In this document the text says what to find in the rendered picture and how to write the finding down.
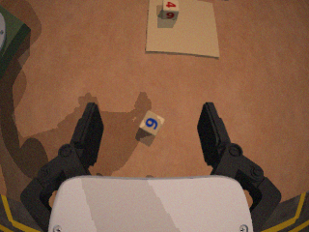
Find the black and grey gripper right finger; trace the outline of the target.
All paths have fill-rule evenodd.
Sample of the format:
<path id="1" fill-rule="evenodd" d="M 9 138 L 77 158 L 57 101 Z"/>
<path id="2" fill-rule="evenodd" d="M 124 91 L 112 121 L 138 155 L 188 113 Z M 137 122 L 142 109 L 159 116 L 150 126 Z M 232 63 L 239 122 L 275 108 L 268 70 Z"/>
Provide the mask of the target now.
<path id="1" fill-rule="evenodd" d="M 235 179 L 249 192 L 253 200 L 249 208 L 253 232 L 258 232 L 281 201 L 281 192 L 258 164 L 243 155 L 238 144 L 231 143 L 213 102 L 203 104 L 197 131 L 204 160 L 213 168 L 210 175 Z"/>

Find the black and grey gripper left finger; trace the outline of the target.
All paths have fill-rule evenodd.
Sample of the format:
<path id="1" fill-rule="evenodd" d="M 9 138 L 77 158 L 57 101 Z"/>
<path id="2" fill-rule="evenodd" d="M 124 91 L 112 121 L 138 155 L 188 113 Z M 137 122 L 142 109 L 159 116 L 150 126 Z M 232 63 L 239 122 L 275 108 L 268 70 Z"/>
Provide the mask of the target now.
<path id="1" fill-rule="evenodd" d="M 20 194 L 22 204 L 43 232 L 48 232 L 52 192 L 69 178 L 91 175 L 88 168 L 97 162 L 103 130 L 98 105 L 88 102 L 70 144 L 61 146 L 58 156 L 42 166 L 38 177 Z"/>

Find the tan flat mat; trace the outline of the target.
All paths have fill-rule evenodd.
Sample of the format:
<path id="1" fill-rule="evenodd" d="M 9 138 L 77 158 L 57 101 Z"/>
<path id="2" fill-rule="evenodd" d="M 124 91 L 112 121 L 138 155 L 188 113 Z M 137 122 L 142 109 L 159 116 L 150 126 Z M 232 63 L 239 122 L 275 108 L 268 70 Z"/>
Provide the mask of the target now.
<path id="1" fill-rule="evenodd" d="M 162 19 L 162 0 L 149 0 L 146 52 L 219 58 L 212 3 L 178 0 L 178 19 Z"/>

